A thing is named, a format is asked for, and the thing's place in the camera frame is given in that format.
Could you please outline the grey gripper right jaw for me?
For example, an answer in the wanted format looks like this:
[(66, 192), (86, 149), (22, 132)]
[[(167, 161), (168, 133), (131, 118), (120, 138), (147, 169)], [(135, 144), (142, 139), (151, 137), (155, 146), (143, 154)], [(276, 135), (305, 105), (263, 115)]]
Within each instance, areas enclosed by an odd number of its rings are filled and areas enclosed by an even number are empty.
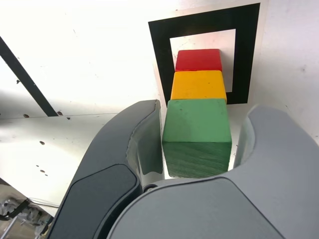
[(252, 108), (234, 167), (156, 187), (119, 216), (110, 239), (316, 239), (319, 147), (286, 112)]

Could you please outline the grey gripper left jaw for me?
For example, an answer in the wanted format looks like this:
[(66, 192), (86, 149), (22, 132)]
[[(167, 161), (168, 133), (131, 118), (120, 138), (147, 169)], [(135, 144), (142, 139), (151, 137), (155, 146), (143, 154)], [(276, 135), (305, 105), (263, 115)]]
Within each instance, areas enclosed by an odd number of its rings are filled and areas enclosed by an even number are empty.
[(137, 102), (108, 121), (89, 145), (48, 238), (106, 238), (144, 187), (163, 179), (160, 133), (158, 100)]

